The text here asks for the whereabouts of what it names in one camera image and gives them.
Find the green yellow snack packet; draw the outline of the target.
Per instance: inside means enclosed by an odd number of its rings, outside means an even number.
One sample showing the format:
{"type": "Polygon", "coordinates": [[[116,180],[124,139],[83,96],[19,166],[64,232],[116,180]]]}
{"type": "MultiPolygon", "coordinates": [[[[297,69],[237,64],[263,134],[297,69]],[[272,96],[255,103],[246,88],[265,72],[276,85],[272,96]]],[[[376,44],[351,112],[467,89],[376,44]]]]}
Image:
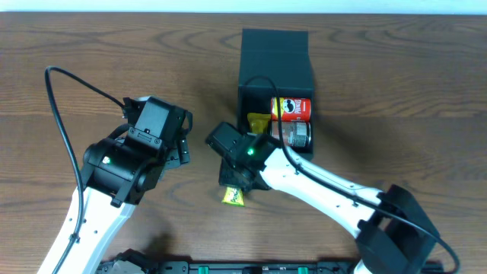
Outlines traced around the green yellow snack packet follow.
{"type": "Polygon", "coordinates": [[[230,206],[244,207],[242,189],[228,186],[221,202],[230,206]]]}

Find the silver-sided Pringles can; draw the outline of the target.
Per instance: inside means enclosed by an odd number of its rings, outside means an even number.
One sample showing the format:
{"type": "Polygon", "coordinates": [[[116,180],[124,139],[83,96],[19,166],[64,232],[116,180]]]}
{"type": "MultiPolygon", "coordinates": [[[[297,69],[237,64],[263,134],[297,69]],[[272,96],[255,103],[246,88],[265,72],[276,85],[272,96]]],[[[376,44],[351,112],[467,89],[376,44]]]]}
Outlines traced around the silver-sided Pringles can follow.
{"type": "Polygon", "coordinates": [[[311,144],[311,124],[307,122],[282,122],[282,133],[279,134],[279,122],[272,121],[269,134],[275,139],[282,135],[284,144],[292,148],[308,148],[311,144]]]}

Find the red Pringles can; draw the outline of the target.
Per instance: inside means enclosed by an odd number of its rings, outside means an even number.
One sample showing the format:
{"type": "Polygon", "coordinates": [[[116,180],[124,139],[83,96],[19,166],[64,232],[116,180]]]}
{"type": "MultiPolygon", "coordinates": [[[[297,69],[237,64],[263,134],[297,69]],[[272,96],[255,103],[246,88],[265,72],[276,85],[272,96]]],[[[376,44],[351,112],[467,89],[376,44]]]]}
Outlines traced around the red Pringles can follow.
{"type": "Polygon", "coordinates": [[[278,113],[282,122],[309,122],[312,114],[312,103],[309,98],[273,97],[271,99],[272,120],[278,120],[278,113]]]}

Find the dark green box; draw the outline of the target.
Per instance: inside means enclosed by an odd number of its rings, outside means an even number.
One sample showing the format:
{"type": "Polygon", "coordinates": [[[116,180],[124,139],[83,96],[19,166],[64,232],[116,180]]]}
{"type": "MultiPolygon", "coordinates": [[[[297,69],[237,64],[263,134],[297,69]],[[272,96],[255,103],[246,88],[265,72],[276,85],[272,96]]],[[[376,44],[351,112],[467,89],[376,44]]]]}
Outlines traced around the dark green box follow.
{"type": "Polygon", "coordinates": [[[244,29],[237,96],[237,128],[249,132],[248,113],[271,113],[274,84],[280,97],[314,99],[308,32],[244,29]]]}

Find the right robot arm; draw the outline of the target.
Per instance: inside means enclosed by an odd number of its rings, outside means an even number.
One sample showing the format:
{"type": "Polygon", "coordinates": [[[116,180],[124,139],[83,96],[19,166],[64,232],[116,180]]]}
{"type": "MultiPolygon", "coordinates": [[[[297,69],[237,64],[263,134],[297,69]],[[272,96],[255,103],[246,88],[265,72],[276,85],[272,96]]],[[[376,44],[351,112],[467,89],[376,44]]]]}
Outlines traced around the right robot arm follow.
{"type": "Polygon", "coordinates": [[[345,180],[302,158],[269,135],[243,134],[220,123],[206,144],[222,158],[219,183],[243,191],[278,190],[318,209],[355,239],[350,273],[440,273],[429,261],[439,233],[415,197],[345,180]]]}

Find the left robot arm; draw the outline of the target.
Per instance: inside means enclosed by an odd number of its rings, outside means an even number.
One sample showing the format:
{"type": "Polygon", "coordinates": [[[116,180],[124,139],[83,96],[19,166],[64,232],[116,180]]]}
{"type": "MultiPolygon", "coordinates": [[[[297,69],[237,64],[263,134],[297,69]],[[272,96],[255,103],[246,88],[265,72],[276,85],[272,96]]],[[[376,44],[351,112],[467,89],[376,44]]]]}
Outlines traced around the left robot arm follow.
{"type": "Polygon", "coordinates": [[[90,145],[81,186],[41,273],[93,273],[120,228],[168,169],[188,164],[188,110],[157,97],[123,100],[125,124],[90,145]]]}

